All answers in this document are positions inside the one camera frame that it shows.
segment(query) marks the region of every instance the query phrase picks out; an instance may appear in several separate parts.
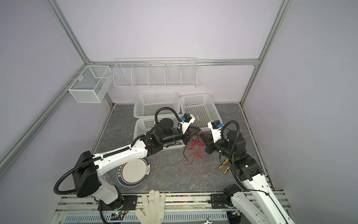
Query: wire mesh basket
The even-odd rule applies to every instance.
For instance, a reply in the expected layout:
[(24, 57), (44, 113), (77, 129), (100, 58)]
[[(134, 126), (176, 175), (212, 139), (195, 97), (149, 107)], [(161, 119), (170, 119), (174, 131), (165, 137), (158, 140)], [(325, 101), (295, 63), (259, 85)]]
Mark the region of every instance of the wire mesh basket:
[(113, 68), (114, 86), (129, 87), (196, 87), (195, 61), (162, 63), (119, 62)]
[[(150, 92), (138, 94), (134, 104), (133, 115), (136, 118), (145, 118), (154, 115), (162, 107), (173, 108), (180, 113), (179, 95), (177, 92)], [(170, 110), (162, 110), (159, 114), (170, 114)]]
[(68, 91), (79, 103), (100, 103), (112, 82), (109, 66), (88, 65)]
[[(176, 116), (174, 114), (162, 114), (162, 115), (158, 115), (158, 121), (161, 121), (161, 119), (163, 118), (170, 118), (174, 121), (174, 127), (178, 126), (178, 120), (176, 118)], [(148, 132), (152, 127), (154, 127), (155, 125), (155, 118), (154, 116), (150, 116), (147, 118), (140, 118), (137, 120), (137, 122), (135, 123), (135, 127), (134, 127), (134, 135), (133, 135), (133, 140), (141, 135), (144, 134), (145, 132)], [(180, 148), (184, 148), (185, 145), (183, 143), (182, 140), (177, 141), (176, 143), (168, 143), (168, 144), (164, 144), (163, 150), (170, 150), (170, 149), (180, 149)]]
[(218, 110), (209, 94), (193, 94), (181, 96), (179, 98), (182, 113), (193, 114), (194, 126), (200, 127), (203, 132), (210, 131), (208, 122), (221, 120)]

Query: table surface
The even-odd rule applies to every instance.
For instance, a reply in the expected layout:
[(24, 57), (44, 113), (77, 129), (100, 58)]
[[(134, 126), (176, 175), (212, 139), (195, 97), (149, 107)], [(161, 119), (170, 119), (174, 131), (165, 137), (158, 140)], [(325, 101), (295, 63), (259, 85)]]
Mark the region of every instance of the table surface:
[[(223, 123), (236, 120), (240, 124), (240, 131), (246, 140), (247, 153), (258, 162), (252, 139), (238, 104), (215, 104)], [(96, 152), (106, 152), (133, 141), (134, 126), (137, 118), (133, 116), (134, 105), (116, 105), (108, 121), (106, 129), (98, 144)], [(194, 153), (187, 158), (191, 161)], [(109, 183), (118, 187), (122, 193), (148, 192), (158, 190), (164, 192), (198, 192), (222, 191), (235, 180), (231, 172), (224, 174), (225, 168), (220, 165), (219, 154), (203, 159), (195, 158), (190, 166), (183, 164), (183, 149), (160, 151), (148, 157), (150, 173), (148, 178), (136, 187), (124, 187), (117, 179), (117, 167), (107, 172)]]

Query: red wire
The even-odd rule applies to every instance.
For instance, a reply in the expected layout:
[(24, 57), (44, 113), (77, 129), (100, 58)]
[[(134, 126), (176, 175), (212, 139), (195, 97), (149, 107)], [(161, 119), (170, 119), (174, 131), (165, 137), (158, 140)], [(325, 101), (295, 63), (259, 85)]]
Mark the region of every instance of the red wire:
[(187, 146), (189, 151), (185, 154), (185, 156), (187, 156), (191, 151), (194, 151), (194, 156), (193, 156), (192, 162), (190, 164), (185, 164), (185, 157), (184, 157), (184, 160), (183, 160), (184, 165), (190, 166), (193, 163), (195, 158), (203, 159), (204, 157), (212, 157), (213, 154), (210, 154), (210, 155), (203, 154), (203, 146), (205, 146), (205, 144), (203, 143), (203, 140), (201, 138), (197, 138), (195, 141), (191, 140), (190, 148)]

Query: metal wrench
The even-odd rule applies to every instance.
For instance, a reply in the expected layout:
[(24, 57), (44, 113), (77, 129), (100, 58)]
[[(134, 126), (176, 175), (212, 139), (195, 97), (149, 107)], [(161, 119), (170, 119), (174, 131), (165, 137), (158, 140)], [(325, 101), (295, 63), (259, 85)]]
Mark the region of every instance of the metal wrench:
[(212, 223), (213, 223), (213, 220), (212, 220), (211, 217), (209, 216), (209, 217), (206, 218), (206, 221), (205, 221), (205, 222), (200, 223), (200, 224), (212, 224)]

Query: round plate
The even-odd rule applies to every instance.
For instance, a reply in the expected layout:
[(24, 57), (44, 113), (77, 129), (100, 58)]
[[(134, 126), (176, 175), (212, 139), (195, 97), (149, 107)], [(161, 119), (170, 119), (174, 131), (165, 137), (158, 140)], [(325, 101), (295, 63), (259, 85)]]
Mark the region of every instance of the round plate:
[(147, 179), (150, 163), (147, 157), (134, 159), (117, 169), (118, 182), (125, 187), (135, 187)]

